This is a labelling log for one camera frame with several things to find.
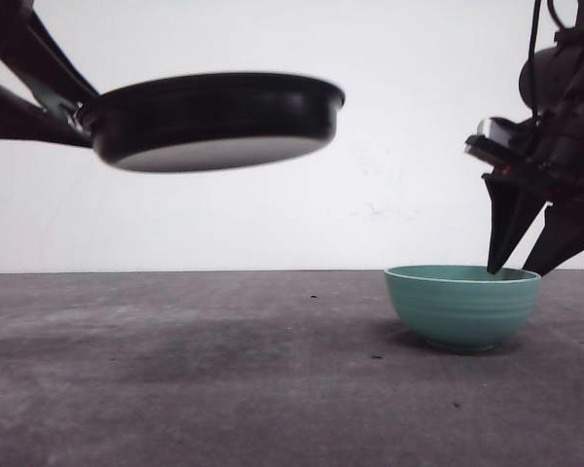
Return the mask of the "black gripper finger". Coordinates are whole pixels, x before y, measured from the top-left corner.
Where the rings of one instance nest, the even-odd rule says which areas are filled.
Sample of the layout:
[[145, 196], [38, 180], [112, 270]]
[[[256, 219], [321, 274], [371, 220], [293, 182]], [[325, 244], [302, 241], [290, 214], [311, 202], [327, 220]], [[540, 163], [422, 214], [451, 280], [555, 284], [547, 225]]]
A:
[[0, 140], [40, 141], [91, 148], [90, 140], [0, 85]]
[[55, 42], [32, 1], [0, 0], [0, 61], [43, 105], [84, 105], [98, 96]]

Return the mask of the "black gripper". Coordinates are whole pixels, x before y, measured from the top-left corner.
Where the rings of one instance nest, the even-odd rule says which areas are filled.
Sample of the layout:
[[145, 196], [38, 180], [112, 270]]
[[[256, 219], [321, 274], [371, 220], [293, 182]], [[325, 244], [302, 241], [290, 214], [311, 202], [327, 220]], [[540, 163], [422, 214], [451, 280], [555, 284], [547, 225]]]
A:
[[[537, 143], [524, 161], [484, 174], [491, 200], [487, 271], [498, 273], [545, 201], [584, 193], [584, 28], [564, 28], [555, 45], [532, 54], [519, 92], [539, 120]], [[554, 202], [524, 269], [545, 275], [584, 251], [584, 196]]]

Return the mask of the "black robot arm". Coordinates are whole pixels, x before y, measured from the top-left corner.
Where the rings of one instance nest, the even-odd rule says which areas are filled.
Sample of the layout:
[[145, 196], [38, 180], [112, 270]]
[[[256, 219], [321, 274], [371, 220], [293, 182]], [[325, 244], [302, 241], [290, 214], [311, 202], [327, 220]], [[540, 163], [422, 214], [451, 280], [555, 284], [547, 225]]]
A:
[[483, 177], [492, 201], [487, 270], [504, 266], [542, 214], [523, 268], [544, 275], [584, 251], [584, 41], [536, 53], [520, 92], [534, 115], [512, 127], [507, 149]]

